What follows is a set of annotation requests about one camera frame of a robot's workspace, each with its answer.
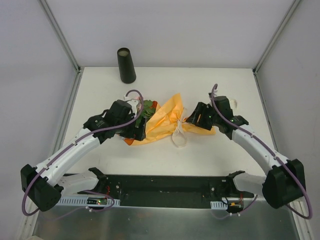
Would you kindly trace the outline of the orange wrapping paper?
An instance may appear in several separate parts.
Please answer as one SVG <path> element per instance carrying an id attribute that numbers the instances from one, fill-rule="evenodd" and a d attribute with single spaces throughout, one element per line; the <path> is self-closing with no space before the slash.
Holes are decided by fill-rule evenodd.
<path id="1" fill-rule="evenodd" d="M 125 138 L 124 142 L 129 146 L 139 146 L 162 140 L 168 136 L 172 137 L 172 134 L 177 127 L 177 120 L 181 116 L 184 108 L 185 107 L 179 93 L 173 95 L 164 105 L 159 105 L 157 103 L 155 114 L 146 123 L 145 139 L 138 141 Z M 212 136 L 216 134 L 214 128 L 211 130 L 202 129 L 187 123 L 186 119 L 187 115 L 182 123 L 185 136 L 186 133 L 205 136 Z"/>

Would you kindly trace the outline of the pink and blue flower bouquet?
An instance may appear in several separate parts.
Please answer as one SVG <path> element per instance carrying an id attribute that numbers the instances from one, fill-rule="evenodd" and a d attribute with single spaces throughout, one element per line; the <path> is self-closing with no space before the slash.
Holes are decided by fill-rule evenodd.
<path id="1" fill-rule="evenodd" d="M 149 121 L 150 118 L 155 114 L 158 102 L 155 100 L 144 100 L 143 101 L 143 111 L 139 118 L 135 122 L 135 126 L 138 127 L 142 119 Z"/>

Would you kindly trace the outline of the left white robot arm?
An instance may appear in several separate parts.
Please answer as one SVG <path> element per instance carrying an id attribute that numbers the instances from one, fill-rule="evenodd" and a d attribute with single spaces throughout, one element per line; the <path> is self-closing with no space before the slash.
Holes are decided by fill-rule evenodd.
<path id="1" fill-rule="evenodd" d="M 106 140 L 119 135 L 123 138 L 142 141 L 145 137 L 146 118 L 136 123 L 143 111 L 143 101 L 118 99 L 109 109 L 90 117 L 73 139 L 48 159 L 36 166 L 25 165 L 21 171 L 23 201 L 30 199 L 45 212 L 53 208 L 62 196 L 92 191 L 99 195 L 105 192 L 107 177 L 96 167 L 83 173 L 65 176 L 65 173 L 82 157 Z"/>

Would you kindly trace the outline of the cream lace ribbon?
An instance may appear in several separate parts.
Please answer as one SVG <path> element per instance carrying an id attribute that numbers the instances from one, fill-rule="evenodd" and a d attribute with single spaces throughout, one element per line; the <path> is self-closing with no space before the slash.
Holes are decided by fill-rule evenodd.
<path id="1" fill-rule="evenodd" d="M 188 142 L 188 139 L 183 129 L 183 122 L 185 117 L 187 116 L 187 113 L 188 113 L 188 110 L 186 108 L 183 108 L 182 114 L 178 118 L 176 128 L 171 136 L 172 142 L 177 148 L 185 147 Z"/>

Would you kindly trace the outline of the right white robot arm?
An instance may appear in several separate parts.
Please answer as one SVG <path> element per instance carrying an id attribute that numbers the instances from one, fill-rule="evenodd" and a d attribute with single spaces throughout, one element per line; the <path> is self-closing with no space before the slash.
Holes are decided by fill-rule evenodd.
<path id="1" fill-rule="evenodd" d="M 303 164 L 298 159 L 289 160 L 258 140 L 249 122 L 233 114 L 226 96 L 215 97 L 214 104 L 199 102 L 185 121 L 205 130 L 217 127 L 241 146 L 265 174 L 257 176 L 242 170 L 229 174 L 231 181 L 225 184 L 226 194 L 233 198 L 242 192 L 260 195 L 275 209 L 303 197 L 306 190 Z"/>

